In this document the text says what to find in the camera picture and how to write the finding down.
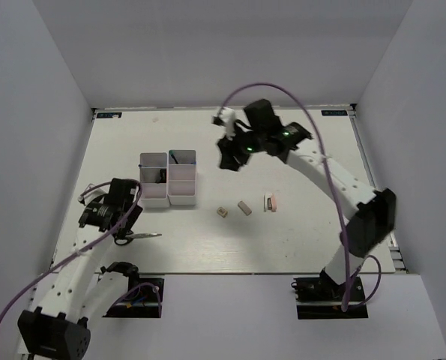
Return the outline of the grey eraser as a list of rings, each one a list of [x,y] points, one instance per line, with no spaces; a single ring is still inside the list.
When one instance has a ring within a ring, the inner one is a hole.
[[[246,216],[249,216],[252,214],[252,209],[244,201],[239,201],[238,207]]]

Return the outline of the green gel pen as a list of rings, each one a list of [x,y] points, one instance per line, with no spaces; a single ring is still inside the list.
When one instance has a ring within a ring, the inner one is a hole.
[[[174,164],[179,164],[179,161],[177,159],[177,157],[175,156],[175,153],[173,150],[169,151],[169,156],[171,157],[171,159],[173,160]]]

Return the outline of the black handled scissors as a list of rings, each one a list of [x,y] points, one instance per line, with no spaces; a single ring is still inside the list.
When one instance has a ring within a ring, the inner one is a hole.
[[[121,238],[116,238],[115,244],[118,246],[126,246],[126,245],[129,245],[134,240],[150,239],[150,238],[156,238],[156,237],[161,237],[161,236],[162,236],[162,234],[157,233],[157,232],[128,233]]]

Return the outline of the green black highlighter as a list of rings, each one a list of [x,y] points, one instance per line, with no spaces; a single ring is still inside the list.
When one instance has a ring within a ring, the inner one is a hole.
[[[156,183],[157,184],[167,183],[167,170],[166,169],[159,170],[159,177],[157,178]]]

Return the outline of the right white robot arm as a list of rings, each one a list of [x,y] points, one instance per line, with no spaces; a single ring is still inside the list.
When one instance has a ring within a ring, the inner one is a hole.
[[[394,230],[396,194],[357,180],[328,157],[302,125],[282,124],[268,100],[251,103],[244,114],[247,123],[239,120],[233,109],[223,107],[212,119],[214,125],[225,130],[217,141],[219,167],[237,172],[252,155],[263,152],[298,171],[334,201],[343,220],[341,245],[320,278],[322,292],[330,299],[340,298],[364,260]]]

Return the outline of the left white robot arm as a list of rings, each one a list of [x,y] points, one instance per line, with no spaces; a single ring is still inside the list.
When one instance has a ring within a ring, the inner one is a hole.
[[[82,359],[91,340],[91,321],[115,301],[134,299],[141,280],[137,267],[114,262],[104,268],[100,283],[91,280],[106,252],[123,239],[142,213],[142,185],[133,179],[114,178],[108,191],[94,186],[79,201],[84,210],[70,254],[55,265],[58,274],[34,310],[24,310],[17,321],[25,348],[32,356]]]

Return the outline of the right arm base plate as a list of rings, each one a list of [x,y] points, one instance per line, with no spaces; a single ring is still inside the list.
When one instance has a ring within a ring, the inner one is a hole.
[[[359,277],[356,278],[347,311],[342,311],[343,289],[326,288],[318,277],[297,277],[291,287],[295,293],[299,320],[356,320],[367,319],[366,296]]]

